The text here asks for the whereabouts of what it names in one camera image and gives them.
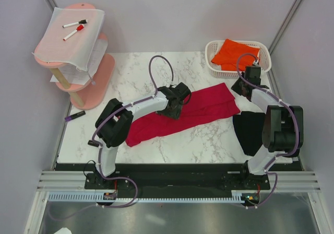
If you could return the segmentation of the red t shirt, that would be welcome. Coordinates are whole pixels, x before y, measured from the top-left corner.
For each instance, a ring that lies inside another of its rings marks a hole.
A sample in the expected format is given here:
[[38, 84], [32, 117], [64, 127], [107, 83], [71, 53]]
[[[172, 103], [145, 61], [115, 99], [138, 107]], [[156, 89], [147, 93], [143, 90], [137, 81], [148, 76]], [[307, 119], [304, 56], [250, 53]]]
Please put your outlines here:
[[136, 146], [155, 137], [168, 136], [219, 119], [240, 113], [225, 83], [192, 93], [190, 102], [182, 107], [180, 118], [175, 120], [155, 112], [132, 123], [126, 144]]

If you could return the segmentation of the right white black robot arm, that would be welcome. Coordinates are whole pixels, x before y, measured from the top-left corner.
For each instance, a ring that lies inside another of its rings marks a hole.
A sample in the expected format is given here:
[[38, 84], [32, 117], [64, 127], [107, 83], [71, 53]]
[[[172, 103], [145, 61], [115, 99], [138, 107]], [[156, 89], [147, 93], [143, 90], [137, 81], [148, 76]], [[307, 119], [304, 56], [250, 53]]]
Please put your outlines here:
[[294, 158], [303, 145], [303, 109], [282, 102], [261, 84], [261, 68], [248, 66], [232, 86], [261, 112], [243, 111], [233, 116], [237, 139], [250, 160], [239, 175], [239, 183], [251, 189], [279, 157]]

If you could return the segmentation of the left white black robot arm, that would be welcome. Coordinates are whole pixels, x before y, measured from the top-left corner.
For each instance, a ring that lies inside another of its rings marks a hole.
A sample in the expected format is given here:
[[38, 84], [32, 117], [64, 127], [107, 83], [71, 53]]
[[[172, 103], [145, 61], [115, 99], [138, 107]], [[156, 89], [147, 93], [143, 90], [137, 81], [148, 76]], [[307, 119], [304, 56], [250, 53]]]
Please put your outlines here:
[[137, 101], [120, 102], [112, 99], [98, 117], [89, 145], [99, 148], [96, 182], [104, 189], [114, 184], [115, 159], [118, 147], [127, 139], [132, 123], [148, 114], [156, 113], [178, 120], [183, 105], [191, 99], [191, 91], [180, 83], [173, 87], [160, 87], [155, 93]]

